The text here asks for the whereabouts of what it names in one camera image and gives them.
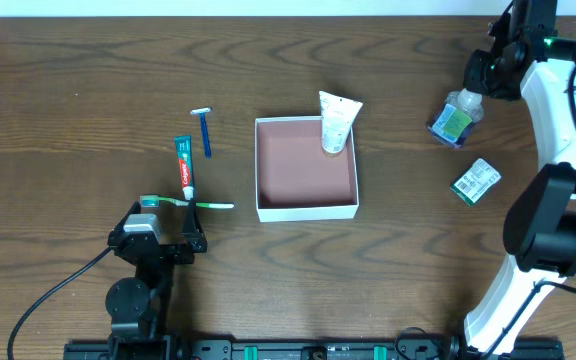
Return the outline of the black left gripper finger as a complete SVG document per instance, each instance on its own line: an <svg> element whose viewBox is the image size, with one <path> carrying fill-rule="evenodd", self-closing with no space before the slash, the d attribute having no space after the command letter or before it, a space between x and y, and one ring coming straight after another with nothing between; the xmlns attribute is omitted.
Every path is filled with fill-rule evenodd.
<svg viewBox="0 0 576 360"><path fill-rule="evenodd" d="M128 218L131 215L134 214L140 214L141 213L141 205L138 201L135 201L131 207L129 208L129 210L127 211L127 213L123 216L123 218L119 221L119 223L117 224L118 228L122 228L124 226L124 224L126 223L126 221L128 220Z"/></svg>
<svg viewBox="0 0 576 360"><path fill-rule="evenodd" d="M197 203L195 200L190 200L186 207L186 215L182 226L183 235L197 235L203 232L202 227L198 220Z"/></svg>

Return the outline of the clear blue soap pump bottle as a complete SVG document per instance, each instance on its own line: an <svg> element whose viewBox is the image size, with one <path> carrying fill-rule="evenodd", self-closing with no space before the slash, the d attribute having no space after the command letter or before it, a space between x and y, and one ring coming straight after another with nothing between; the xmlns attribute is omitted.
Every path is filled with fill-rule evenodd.
<svg viewBox="0 0 576 360"><path fill-rule="evenodd" d="M427 130L439 142L460 148L483 116L483 96L463 88L447 95L441 110L428 122Z"/></svg>

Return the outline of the green white soap packet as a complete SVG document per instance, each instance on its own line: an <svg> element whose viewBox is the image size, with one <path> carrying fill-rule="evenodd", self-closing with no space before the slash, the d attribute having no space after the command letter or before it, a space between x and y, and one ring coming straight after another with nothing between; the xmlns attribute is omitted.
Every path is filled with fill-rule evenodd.
<svg viewBox="0 0 576 360"><path fill-rule="evenodd" d="M469 206L476 205L499 181L501 174L487 161L478 158L452 185L451 190Z"/></svg>

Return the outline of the white lotion tube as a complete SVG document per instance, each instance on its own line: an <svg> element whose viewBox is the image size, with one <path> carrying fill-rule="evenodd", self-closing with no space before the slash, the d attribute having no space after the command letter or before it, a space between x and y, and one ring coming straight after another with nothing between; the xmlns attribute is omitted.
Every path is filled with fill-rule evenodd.
<svg viewBox="0 0 576 360"><path fill-rule="evenodd" d="M339 155L346 144L352 125L363 103L324 91L319 92L321 109L322 149L332 156Z"/></svg>

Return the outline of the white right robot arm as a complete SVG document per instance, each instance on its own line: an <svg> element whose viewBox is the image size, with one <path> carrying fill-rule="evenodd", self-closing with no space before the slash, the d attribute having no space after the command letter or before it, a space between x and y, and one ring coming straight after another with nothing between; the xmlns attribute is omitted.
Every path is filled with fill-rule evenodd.
<svg viewBox="0 0 576 360"><path fill-rule="evenodd" d="M576 294L576 41L555 28L554 1L513 0L472 53L465 89L526 102L538 173L507 213L506 251L482 301L464 320L461 358L509 356L521 328L554 289Z"/></svg>

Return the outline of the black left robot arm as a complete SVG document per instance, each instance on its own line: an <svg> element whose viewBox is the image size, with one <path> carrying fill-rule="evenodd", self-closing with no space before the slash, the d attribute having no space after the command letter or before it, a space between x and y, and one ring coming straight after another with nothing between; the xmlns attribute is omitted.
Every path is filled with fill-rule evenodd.
<svg viewBox="0 0 576 360"><path fill-rule="evenodd" d="M174 268L192 264L197 253L207 251L196 208L194 200L186 208L182 243L162 244L157 216L144 213L138 202L109 233L109 249L135 267L134 276L117 281L106 295L105 306L111 317L109 359L192 357L189 343L167 332L166 319Z"/></svg>

